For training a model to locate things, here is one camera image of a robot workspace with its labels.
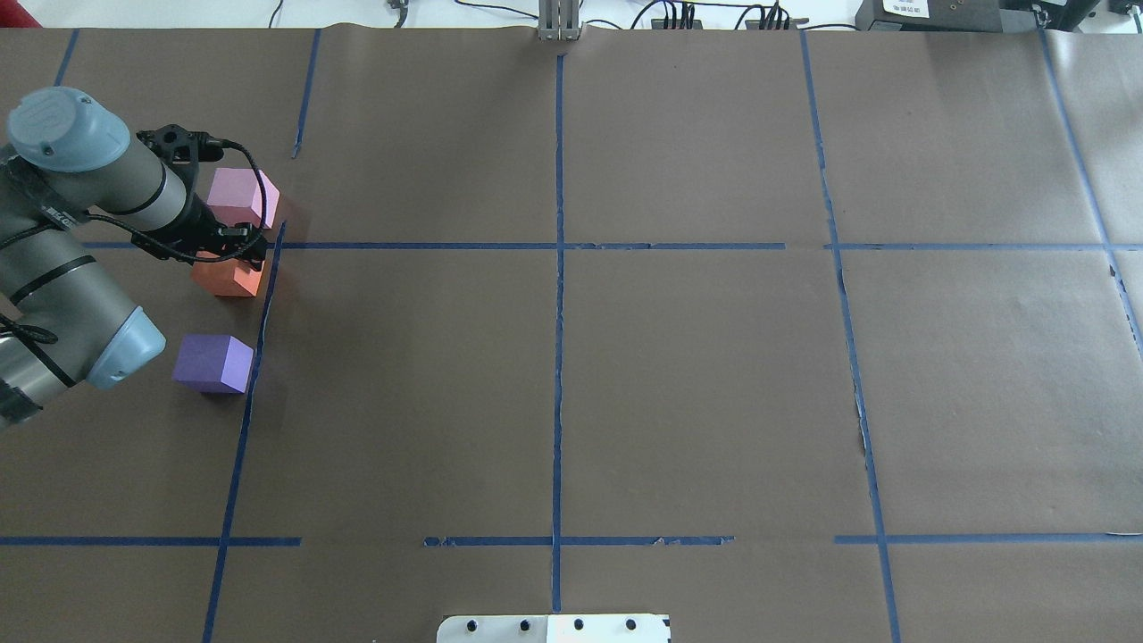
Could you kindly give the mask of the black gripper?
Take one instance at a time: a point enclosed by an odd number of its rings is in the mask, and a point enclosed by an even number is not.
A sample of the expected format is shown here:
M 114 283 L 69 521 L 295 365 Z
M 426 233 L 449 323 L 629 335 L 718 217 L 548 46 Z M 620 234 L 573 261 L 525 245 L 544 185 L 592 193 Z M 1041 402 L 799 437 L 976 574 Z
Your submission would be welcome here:
M 182 254 L 205 251 L 219 255 L 218 264 L 234 263 L 246 271 L 261 272 L 266 260 L 265 246 L 234 247 L 233 240 L 247 240 L 249 225 L 221 224 L 200 198 L 191 198 L 174 222 L 174 248 Z

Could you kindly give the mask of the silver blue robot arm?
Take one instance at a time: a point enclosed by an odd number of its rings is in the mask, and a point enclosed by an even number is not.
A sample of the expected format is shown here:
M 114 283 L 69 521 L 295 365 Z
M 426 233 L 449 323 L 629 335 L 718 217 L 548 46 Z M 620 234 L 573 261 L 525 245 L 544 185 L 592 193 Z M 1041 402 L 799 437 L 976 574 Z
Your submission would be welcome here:
M 110 389 L 163 352 L 146 311 L 75 238 L 102 222 L 158 260 L 239 260 L 259 271 L 261 222 L 226 224 L 195 194 L 200 163 L 240 143 L 179 124 L 131 131 L 89 93 L 27 94 L 5 122 L 1 288 L 3 427 L 80 383 Z

